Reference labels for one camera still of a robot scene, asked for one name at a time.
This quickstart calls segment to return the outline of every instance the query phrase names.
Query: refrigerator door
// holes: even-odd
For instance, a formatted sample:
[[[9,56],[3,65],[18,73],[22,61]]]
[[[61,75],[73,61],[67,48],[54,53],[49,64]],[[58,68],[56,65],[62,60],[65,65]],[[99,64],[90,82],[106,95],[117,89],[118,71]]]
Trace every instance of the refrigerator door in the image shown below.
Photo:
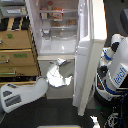
[[[103,0],[79,0],[73,106],[84,115],[107,38]]]

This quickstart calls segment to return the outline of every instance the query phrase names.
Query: refrigerator shelf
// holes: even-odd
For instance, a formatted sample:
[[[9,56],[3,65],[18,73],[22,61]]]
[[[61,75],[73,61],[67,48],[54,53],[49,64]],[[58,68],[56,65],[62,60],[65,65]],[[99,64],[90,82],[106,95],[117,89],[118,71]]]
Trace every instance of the refrigerator shelf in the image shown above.
[[[51,30],[77,30],[77,25],[70,25],[70,26],[62,26],[62,27],[42,27],[42,29],[51,29]]]
[[[63,20],[76,20],[76,19],[78,19],[78,17],[63,17],[62,21]],[[42,19],[42,20],[52,20],[52,21],[54,21],[54,17],[50,16],[47,19]]]
[[[72,12],[78,12],[78,9],[39,10],[39,13],[72,13]]]

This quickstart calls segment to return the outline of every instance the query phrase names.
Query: drawer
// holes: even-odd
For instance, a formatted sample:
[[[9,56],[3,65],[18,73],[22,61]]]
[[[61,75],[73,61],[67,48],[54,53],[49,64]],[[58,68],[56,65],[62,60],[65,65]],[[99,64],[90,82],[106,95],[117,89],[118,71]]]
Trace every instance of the drawer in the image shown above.
[[[0,50],[0,67],[34,65],[31,49],[26,50]]]
[[[10,6],[10,5],[25,5],[24,0],[0,0],[1,6]]]
[[[0,49],[31,48],[27,30],[0,32],[0,42]]]
[[[4,17],[25,17],[27,15],[25,6],[0,7]]]
[[[38,76],[36,65],[0,67],[0,77]]]

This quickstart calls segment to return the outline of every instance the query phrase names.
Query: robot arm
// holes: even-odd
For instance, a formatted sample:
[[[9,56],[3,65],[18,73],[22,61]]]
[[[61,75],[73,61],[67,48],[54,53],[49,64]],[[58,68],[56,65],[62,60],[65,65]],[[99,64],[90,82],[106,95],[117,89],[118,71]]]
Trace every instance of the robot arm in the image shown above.
[[[122,37],[116,34],[112,37],[113,46],[115,44],[114,42],[118,43],[115,51],[113,47],[111,47],[102,57],[105,58],[105,61],[107,60],[107,64],[110,60],[107,59],[106,55],[111,58],[112,61],[106,76],[101,79],[104,89],[100,90],[98,86],[96,86],[98,93],[107,101],[121,97],[128,89],[128,37]]]
[[[39,78],[34,85],[16,86],[5,84],[0,88],[0,110],[6,113],[14,109],[33,102],[43,96],[48,89],[48,83],[45,79]]]
[[[111,39],[111,47],[107,48],[106,50],[103,50],[103,55],[100,59],[100,68],[101,70],[106,70],[109,65],[111,64],[112,58],[121,43],[121,41],[124,39],[123,36],[120,34],[114,34]]]

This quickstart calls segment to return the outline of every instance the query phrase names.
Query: light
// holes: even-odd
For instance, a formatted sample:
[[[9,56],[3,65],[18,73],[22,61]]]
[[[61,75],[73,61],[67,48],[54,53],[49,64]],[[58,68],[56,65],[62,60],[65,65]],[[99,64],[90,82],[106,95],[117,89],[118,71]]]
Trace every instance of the light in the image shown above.
[[[64,50],[64,46],[62,46],[62,50]]]

